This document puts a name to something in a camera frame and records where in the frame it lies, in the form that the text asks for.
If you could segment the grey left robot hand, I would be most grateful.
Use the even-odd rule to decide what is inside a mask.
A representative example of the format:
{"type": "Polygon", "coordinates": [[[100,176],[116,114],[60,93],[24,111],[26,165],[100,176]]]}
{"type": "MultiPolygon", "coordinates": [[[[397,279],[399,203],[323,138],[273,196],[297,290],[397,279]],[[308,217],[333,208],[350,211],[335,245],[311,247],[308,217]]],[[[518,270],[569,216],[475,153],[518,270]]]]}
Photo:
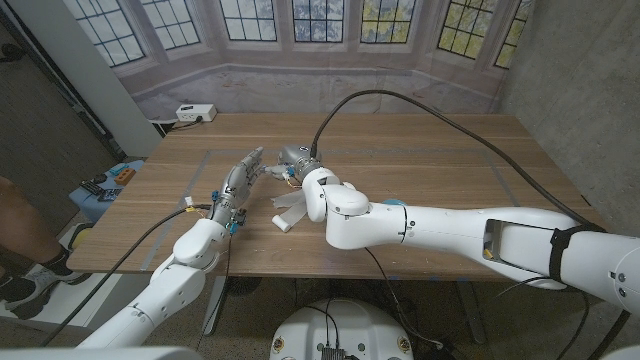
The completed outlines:
{"type": "Polygon", "coordinates": [[[261,174],[263,147],[257,147],[236,164],[224,178],[207,218],[224,229],[250,195],[250,190],[261,174]]]}

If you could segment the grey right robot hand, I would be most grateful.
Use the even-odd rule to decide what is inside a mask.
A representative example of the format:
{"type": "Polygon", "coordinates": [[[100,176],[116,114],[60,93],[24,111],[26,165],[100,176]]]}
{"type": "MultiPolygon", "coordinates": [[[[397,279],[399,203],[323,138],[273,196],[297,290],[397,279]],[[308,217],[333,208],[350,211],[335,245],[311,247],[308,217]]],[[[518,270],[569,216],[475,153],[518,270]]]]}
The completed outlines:
{"type": "Polygon", "coordinates": [[[311,149],[304,145],[286,145],[281,148],[277,157],[277,164],[265,166],[264,172],[278,180],[284,180],[284,174],[302,181],[310,172],[322,167],[320,153],[314,158],[311,149]]]}

